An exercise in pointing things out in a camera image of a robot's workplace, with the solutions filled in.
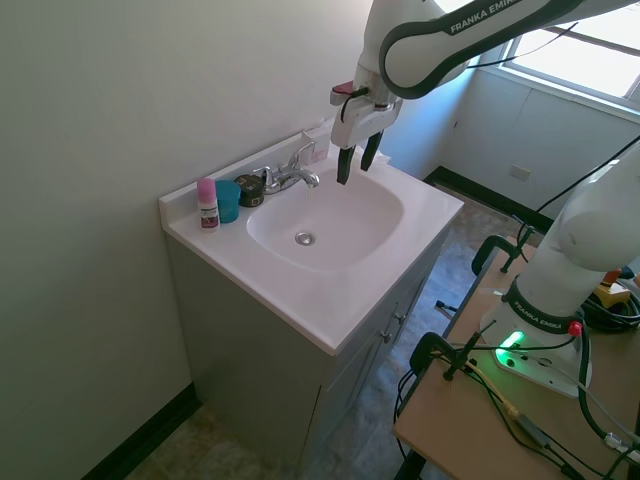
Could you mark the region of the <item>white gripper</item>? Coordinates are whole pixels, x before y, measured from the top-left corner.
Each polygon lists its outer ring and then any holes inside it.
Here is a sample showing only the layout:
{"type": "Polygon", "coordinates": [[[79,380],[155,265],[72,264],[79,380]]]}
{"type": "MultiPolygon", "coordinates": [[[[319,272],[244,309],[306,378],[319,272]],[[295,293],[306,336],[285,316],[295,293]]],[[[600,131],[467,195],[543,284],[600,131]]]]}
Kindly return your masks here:
{"type": "Polygon", "coordinates": [[[331,142],[341,150],[338,156],[337,182],[345,185],[351,172],[351,162],[357,144],[367,141],[361,156],[360,167],[368,171],[384,134],[397,120],[402,101],[382,108],[365,96],[351,99],[344,107],[340,107],[335,117],[331,133],[331,142]]]}

